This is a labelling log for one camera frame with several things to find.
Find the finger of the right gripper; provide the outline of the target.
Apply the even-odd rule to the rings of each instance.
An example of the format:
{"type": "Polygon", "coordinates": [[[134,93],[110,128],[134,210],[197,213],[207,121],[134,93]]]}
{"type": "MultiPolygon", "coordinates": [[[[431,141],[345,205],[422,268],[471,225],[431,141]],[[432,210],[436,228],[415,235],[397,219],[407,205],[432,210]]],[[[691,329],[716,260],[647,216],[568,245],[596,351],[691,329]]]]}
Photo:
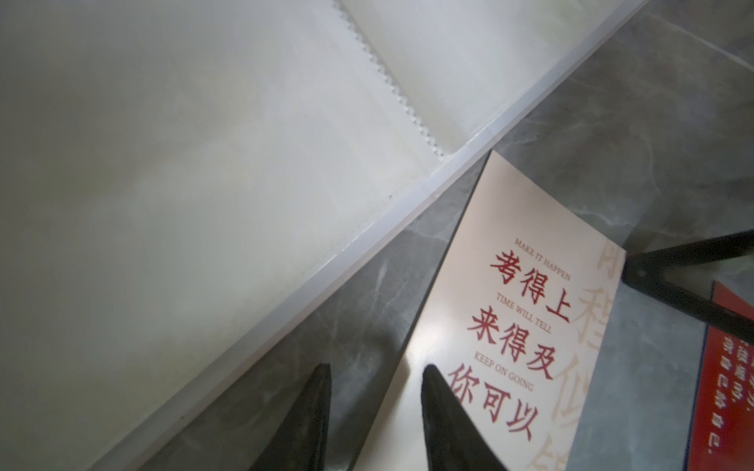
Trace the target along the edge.
{"type": "Polygon", "coordinates": [[[753,321],[712,300],[712,270],[753,256],[751,230],[628,255],[622,282],[710,327],[753,343],[753,321]]]}

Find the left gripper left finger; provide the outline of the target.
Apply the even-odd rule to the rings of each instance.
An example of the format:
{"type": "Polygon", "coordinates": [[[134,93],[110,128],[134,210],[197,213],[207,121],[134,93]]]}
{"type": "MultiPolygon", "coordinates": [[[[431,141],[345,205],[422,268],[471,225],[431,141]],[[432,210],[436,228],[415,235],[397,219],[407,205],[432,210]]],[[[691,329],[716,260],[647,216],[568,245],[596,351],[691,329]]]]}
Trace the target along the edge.
{"type": "Polygon", "coordinates": [[[319,364],[251,470],[323,470],[331,394],[331,366],[319,364]]]}

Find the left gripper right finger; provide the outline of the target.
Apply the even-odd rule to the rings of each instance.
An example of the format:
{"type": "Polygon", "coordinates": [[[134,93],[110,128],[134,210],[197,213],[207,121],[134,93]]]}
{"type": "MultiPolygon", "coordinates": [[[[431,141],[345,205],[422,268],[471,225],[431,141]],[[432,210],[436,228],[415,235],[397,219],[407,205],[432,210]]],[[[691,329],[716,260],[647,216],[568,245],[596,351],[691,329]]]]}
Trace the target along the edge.
{"type": "Polygon", "coordinates": [[[423,370],[420,399],[429,470],[507,470],[434,364],[423,370]]]}

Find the pink card red text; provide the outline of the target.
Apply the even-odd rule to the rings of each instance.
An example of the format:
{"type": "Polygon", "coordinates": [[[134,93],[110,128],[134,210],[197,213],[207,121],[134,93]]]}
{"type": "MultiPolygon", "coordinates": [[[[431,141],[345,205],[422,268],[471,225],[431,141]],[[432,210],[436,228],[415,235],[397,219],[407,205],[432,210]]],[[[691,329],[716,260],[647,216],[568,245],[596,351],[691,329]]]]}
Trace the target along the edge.
{"type": "Polygon", "coordinates": [[[434,365],[508,469],[565,469],[624,261],[491,153],[355,468],[427,468],[420,387],[434,365]]]}

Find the white photo album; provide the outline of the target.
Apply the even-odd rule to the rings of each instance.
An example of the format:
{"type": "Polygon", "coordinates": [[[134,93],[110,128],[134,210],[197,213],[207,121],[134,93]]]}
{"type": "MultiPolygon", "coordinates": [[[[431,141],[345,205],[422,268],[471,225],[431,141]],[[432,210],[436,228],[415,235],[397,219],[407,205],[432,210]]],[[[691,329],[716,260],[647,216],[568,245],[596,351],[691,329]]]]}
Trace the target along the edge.
{"type": "Polygon", "coordinates": [[[1,466],[88,470],[637,1],[5,1],[1,466]]]}

